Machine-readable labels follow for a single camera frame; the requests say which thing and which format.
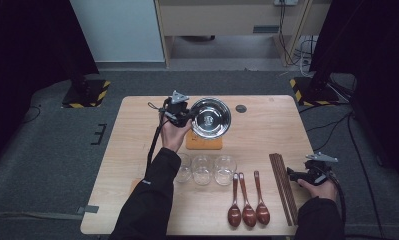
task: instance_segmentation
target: metal bowl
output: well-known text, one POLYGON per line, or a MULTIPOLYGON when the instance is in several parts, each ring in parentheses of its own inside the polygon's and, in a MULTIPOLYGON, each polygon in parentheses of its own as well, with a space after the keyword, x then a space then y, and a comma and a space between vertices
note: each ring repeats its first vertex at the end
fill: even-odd
POLYGON ((219 138, 230 127, 230 109, 219 99, 202 98, 191 109, 197 113, 192 122, 193 132, 204 139, 219 138))

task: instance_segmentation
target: cup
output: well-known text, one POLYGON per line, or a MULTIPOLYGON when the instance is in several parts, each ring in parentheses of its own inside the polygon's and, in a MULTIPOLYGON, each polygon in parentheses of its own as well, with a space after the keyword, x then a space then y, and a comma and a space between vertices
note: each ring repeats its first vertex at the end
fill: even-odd
POLYGON ((185 153, 178 153, 178 156, 181 158, 181 165, 175 180, 180 183, 187 182, 192 176, 190 156, 185 153))
POLYGON ((192 160, 193 180, 198 185, 207 185, 212 179, 212 159, 207 155, 198 155, 192 160))
POLYGON ((232 156, 223 155, 215 160, 214 177, 220 185, 229 185, 233 180, 237 164, 232 156))

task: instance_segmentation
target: wall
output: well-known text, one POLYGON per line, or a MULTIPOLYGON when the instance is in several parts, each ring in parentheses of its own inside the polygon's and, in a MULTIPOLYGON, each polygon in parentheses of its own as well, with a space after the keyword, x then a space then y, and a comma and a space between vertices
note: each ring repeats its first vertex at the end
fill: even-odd
POLYGON ((153 0, 71 0, 96 62, 164 62, 153 0))

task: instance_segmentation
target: spoon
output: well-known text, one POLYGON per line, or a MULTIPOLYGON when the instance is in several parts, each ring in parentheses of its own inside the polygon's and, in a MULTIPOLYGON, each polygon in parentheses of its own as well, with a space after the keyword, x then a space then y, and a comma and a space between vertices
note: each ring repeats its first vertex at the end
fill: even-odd
POLYGON ((256 224, 256 214, 251 205, 249 204, 246 195, 245 177, 243 173, 239 173, 240 186, 242 188, 243 198, 245 199, 245 207, 243 208, 242 217, 245 224, 249 227, 254 227, 256 224))
POLYGON ((258 190, 258 206, 256 207, 256 218, 258 222, 267 225, 270 222, 270 211, 265 206, 261 195, 261 184, 259 182, 259 172, 254 172, 256 189, 258 190))
POLYGON ((230 209, 228 210, 228 222, 233 227, 238 227, 240 222, 242 221, 242 216, 240 213, 240 209, 237 206, 237 181, 238 175, 235 173, 233 175, 233 205, 231 205, 230 209))

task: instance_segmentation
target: human hand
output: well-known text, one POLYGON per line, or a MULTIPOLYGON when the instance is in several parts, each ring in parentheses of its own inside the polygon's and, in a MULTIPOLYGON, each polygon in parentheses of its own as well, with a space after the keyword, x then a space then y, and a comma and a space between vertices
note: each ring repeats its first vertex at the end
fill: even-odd
MULTIPOLYGON (((167 122, 168 119, 163 116, 163 122, 167 122)), ((162 147, 168 148, 174 152, 177 152, 180 149, 181 144, 183 143, 184 136, 192 127, 192 120, 189 119, 187 121, 186 126, 179 128, 167 122, 162 126, 161 129, 161 139, 162 139, 162 147)))
POLYGON ((334 183, 329 179, 319 186, 314 186, 303 179, 298 179, 299 185, 307 189, 311 197, 327 198, 336 202, 337 189, 334 183))

